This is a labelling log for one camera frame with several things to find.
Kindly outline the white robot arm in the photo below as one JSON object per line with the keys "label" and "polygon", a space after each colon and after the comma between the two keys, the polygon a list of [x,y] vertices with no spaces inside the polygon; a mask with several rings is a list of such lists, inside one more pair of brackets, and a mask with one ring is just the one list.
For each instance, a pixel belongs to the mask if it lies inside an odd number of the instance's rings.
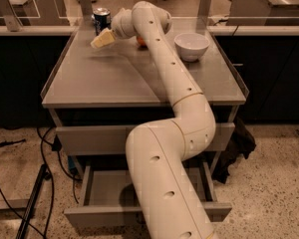
{"label": "white robot arm", "polygon": [[145,41],[174,113],[136,126],[126,141],[132,183],[151,239],[218,239],[182,163],[207,149],[215,118],[206,96],[165,38],[170,14],[141,1],[121,10],[94,48],[139,35]]}

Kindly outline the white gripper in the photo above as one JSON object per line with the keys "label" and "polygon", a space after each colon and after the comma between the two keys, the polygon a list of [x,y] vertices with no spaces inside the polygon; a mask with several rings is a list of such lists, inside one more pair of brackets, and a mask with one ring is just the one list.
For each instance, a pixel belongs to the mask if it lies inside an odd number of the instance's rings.
{"label": "white gripper", "polygon": [[94,49],[108,46],[119,39],[128,39],[137,36],[139,33],[134,25],[133,10],[122,8],[112,19],[112,30],[106,28],[91,42]]}

